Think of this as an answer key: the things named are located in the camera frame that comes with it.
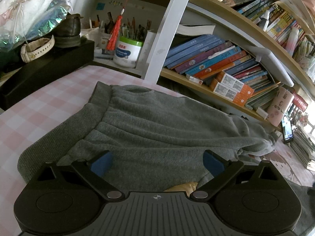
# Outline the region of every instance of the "checkered tablecloth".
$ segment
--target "checkered tablecloth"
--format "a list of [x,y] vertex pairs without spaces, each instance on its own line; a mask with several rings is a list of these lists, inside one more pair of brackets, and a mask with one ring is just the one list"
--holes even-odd
[[26,185],[17,170],[20,154],[78,112],[88,102],[98,81],[109,85],[139,85],[182,96],[130,75],[87,66],[43,87],[5,111],[0,115],[0,236],[17,236],[21,232],[13,214],[13,204]]

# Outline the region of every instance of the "phone screen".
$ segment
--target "phone screen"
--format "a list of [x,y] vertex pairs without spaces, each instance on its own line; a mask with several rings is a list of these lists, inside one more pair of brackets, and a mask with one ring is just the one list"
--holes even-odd
[[283,118],[282,118],[282,134],[283,134],[283,140],[288,141],[293,138],[293,133],[292,133],[292,127],[291,127],[291,122],[290,122],[290,117],[288,112],[285,112]]

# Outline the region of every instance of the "watch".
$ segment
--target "watch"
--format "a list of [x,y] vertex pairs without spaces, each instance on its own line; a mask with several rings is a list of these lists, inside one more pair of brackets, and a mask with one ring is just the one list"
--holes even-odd
[[29,44],[24,44],[21,48],[21,58],[25,63],[29,63],[49,52],[54,44],[54,36],[51,39],[41,38]]

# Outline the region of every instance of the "ribbed gray panel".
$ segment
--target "ribbed gray panel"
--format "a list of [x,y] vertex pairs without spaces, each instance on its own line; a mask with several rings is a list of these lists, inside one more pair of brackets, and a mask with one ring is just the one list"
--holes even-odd
[[[224,225],[209,205],[190,201],[184,193],[130,193],[105,205],[86,228],[68,236],[244,236]],[[294,236],[286,232],[281,236]]]

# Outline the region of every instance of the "pink and white tablecloth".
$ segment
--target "pink and white tablecloth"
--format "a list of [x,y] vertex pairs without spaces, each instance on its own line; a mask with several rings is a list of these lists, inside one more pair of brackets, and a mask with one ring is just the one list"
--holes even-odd
[[[139,85],[172,96],[176,92],[104,67],[87,66],[24,98],[0,115],[0,236],[17,236],[21,230],[13,204],[25,187],[18,173],[20,154],[54,127],[78,112],[92,95],[97,81],[109,85]],[[276,151],[257,159],[271,160],[282,175],[310,186],[313,174],[304,169],[292,151],[277,143]]]

